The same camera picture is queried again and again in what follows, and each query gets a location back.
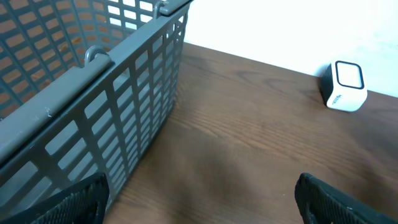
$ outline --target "white cube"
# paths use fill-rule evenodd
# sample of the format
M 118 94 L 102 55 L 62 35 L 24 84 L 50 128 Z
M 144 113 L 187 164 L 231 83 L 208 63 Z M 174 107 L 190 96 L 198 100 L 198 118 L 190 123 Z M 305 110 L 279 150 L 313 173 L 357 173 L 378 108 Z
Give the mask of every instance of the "white cube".
M 368 96 L 362 69 L 350 62 L 334 61 L 321 77 L 323 101 L 329 108 L 353 112 Z

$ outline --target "plastic crate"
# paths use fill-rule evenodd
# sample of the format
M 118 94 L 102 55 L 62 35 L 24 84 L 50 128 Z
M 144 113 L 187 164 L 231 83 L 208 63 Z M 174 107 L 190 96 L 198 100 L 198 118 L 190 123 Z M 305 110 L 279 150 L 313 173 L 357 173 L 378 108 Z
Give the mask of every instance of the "plastic crate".
M 174 105 L 189 4 L 0 1 L 0 220 L 97 171 L 112 204 Z

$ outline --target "wood grain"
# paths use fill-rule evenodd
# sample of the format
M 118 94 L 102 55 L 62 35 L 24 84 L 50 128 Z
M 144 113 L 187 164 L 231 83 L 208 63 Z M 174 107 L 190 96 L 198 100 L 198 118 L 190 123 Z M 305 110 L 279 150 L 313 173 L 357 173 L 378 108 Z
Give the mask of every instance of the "wood grain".
M 398 219 L 398 99 L 345 113 L 317 86 L 185 44 L 175 108 L 105 223 L 302 223 L 302 172 Z

